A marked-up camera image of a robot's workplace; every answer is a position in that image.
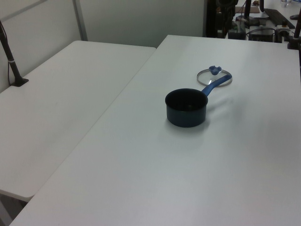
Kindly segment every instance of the pot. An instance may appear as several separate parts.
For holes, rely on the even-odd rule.
[[[196,89],[177,89],[166,98],[167,119],[179,127],[195,127],[205,121],[208,95],[217,86],[231,79],[227,74],[207,85],[202,91]]]

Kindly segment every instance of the black pole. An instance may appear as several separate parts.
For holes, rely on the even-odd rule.
[[[289,48],[289,49],[299,49],[300,30],[301,30],[301,9],[300,9],[299,16],[298,16],[298,21],[297,21],[297,25],[296,25],[296,29],[295,29],[295,34],[293,35],[292,38],[290,38],[290,40],[287,44],[287,48]]]
[[[6,57],[8,58],[8,62],[9,62],[9,65],[11,67],[11,70],[13,71],[14,76],[15,76],[15,82],[12,83],[11,85],[20,87],[23,84],[25,84],[26,82],[28,82],[28,79],[22,78],[20,73],[19,73],[19,70],[18,70],[17,65],[15,63],[15,59],[13,57],[13,54],[10,51],[10,48],[9,48],[9,45],[8,45],[8,40],[5,36],[4,28],[3,28],[3,25],[1,23],[1,21],[0,21],[0,41],[2,43],[2,47],[4,49]]]

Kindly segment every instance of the black box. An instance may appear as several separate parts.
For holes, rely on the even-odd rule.
[[[266,26],[250,27],[249,40],[250,41],[265,41],[273,42],[274,30],[268,30]]]

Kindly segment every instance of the white surface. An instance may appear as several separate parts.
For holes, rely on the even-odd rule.
[[[0,94],[0,192],[28,201],[154,48],[76,41]]]
[[[23,1],[18,1],[20,6],[23,6]],[[71,42],[80,40],[71,0],[45,1],[3,22],[3,26],[21,76],[28,74]],[[0,92],[8,87],[7,70],[7,58],[0,45]]]
[[[158,47],[168,34],[203,36],[206,0],[81,0],[89,41]]]
[[[166,94],[211,65],[233,82],[206,121],[170,124]],[[12,226],[299,225],[300,113],[297,51],[168,36]]]

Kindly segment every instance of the blue lid knob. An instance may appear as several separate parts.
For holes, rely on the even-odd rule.
[[[217,75],[221,70],[222,70],[221,67],[215,67],[215,66],[209,67],[209,71],[210,71],[211,74],[213,74],[213,75]]]

